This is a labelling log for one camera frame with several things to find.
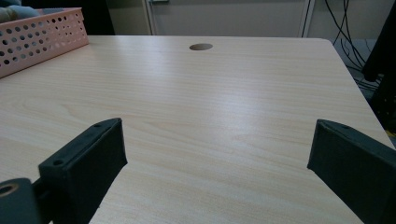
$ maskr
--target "black plastic part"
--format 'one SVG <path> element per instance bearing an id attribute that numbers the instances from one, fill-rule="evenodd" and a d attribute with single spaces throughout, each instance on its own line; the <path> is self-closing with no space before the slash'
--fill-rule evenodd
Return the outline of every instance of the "black plastic part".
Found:
<path id="1" fill-rule="evenodd" d="M 0 223 L 42 224 L 29 179 L 11 179 L 0 183 Z"/>
<path id="2" fill-rule="evenodd" d="M 346 125 L 319 119 L 313 170 L 364 223 L 396 223 L 396 151 Z"/>
<path id="3" fill-rule="evenodd" d="M 92 125 L 38 166 L 37 185 L 62 199 L 59 212 L 44 209 L 42 216 L 54 216 L 55 224 L 89 223 L 126 163 L 121 119 Z"/>
<path id="4" fill-rule="evenodd" d="M 33 184 L 33 190 L 43 223 L 50 223 L 54 217 L 58 217 L 59 213 L 65 209 L 65 203 L 63 202 L 67 200 L 67 195 L 56 190 L 49 190 L 41 179 L 37 179 Z"/>

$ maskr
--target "white wall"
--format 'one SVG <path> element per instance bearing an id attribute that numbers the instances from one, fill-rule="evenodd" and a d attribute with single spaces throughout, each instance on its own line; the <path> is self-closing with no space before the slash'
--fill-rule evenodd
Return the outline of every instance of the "white wall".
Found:
<path id="1" fill-rule="evenodd" d="M 153 4 L 157 35 L 299 36 L 305 0 L 170 0 Z"/>
<path id="2" fill-rule="evenodd" d="M 107 0 L 116 35 L 149 35 L 142 0 Z"/>
<path id="3" fill-rule="evenodd" d="M 107 0 L 117 35 L 149 35 L 145 0 Z M 328 0 L 337 20 L 343 0 Z M 298 36 L 304 0 L 169 0 L 154 5 L 158 35 Z M 375 39 L 394 0 L 350 0 L 352 38 Z M 316 0 L 308 37 L 335 38 L 324 0 Z"/>

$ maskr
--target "perforated basket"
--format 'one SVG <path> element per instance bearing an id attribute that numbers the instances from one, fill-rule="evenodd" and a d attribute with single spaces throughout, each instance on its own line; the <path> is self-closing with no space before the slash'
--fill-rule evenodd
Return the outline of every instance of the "perforated basket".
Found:
<path id="1" fill-rule="evenodd" d="M 0 77 L 89 44 L 83 20 L 76 7 L 0 24 Z"/>

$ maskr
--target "screw hole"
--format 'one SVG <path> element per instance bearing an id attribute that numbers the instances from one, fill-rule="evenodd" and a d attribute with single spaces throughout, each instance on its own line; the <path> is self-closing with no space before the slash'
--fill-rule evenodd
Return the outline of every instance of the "screw hole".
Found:
<path id="1" fill-rule="evenodd" d="M 5 197 L 8 194 L 14 192 L 19 187 L 18 184 L 6 184 L 4 186 L 0 186 L 0 198 Z"/>

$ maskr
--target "light wood grain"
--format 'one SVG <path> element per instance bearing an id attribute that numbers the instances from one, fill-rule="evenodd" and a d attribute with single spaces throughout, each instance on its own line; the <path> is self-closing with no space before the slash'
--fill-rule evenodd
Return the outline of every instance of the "light wood grain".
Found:
<path id="1" fill-rule="evenodd" d="M 1 181 L 36 180 L 54 151 L 120 117 L 129 164 L 92 223 L 360 223 L 306 169 L 316 120 L 391 142 L 329 42 L 90 43 L 0 79 Z"/>

